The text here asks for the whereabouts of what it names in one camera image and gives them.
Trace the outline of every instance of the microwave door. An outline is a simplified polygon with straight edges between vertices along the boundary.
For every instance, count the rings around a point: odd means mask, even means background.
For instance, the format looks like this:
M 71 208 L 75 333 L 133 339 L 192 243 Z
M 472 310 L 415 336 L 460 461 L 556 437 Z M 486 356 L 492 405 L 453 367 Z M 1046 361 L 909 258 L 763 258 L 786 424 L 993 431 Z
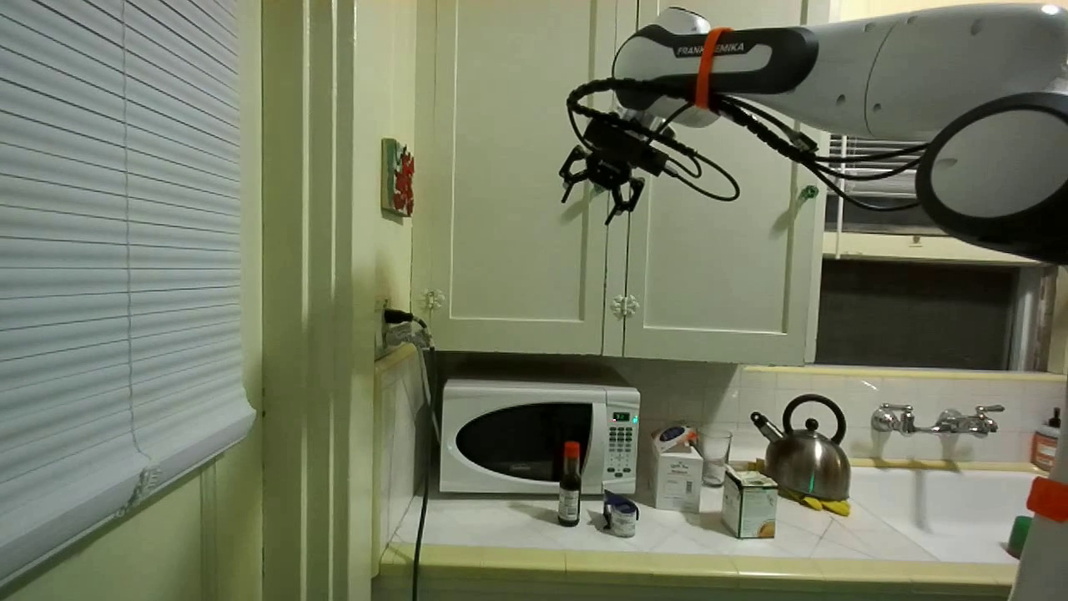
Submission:
M 543 489 L 555 489 L 562 479 L 563 441 L 580 441 L 586 458 L 592 424 L 593 405 L 513 405 L 460 428 L 456 450 L 483 469 L 543 479 Z

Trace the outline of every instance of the red cap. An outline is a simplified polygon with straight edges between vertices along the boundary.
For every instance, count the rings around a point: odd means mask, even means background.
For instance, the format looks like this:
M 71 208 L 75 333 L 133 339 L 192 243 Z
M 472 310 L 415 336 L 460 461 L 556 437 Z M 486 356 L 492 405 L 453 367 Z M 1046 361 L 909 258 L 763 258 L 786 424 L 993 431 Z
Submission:
M 563 441 L 563 458 L 580 458 L 580 444 L 578 441 Z

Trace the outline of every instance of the silver kettle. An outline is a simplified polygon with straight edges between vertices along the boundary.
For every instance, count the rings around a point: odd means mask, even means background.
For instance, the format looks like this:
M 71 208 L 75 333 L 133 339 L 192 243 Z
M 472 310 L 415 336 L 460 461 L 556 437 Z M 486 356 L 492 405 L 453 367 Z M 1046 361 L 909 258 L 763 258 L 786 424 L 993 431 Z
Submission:
M 819 434 L 819 421 L 806 421 L 806 431 L 792 428 L 792 416 L 801 405 L 823 405 L 836 416 L 836 437 Z M 752 414 L 756 428 L 767 437 L 763 469 L 778 479 L 786 497 L 819 497 L 819 499 L 849 499 L 851 465 L 839 447 L 845 437 L 845 414 L 831 397 L 801 392 L 786 414 L 786 434 L 761 414 Z

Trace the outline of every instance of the small bottle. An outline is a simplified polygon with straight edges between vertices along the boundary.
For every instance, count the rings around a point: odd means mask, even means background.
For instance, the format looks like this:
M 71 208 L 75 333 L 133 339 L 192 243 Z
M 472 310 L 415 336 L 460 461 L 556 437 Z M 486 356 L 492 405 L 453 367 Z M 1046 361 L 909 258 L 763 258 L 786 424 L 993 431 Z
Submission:
M 563 469 L 562 469 L 562 505 L 556 505 L 556 522 L 563 528 L 573 528 L 580 522 L 580 444 L 563 441 Z

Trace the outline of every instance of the white cabinet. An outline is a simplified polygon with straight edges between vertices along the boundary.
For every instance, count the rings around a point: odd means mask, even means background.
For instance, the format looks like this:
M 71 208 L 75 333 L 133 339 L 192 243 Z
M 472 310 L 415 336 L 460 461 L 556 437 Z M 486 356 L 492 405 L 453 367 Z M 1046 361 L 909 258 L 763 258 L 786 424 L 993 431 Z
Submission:
M 563 95 L 610 74 L 661 0 L 444 0 L 427 12 L 415 292 L 444 349 L 809 361 L 819 200 L 733 123 L 677 136 L 742 179 L 713 204 L 667 178 L 605 225 L 608 192 L 562 204 Z M 781 0 L 685 3 L 723 27 L 801 22 Z

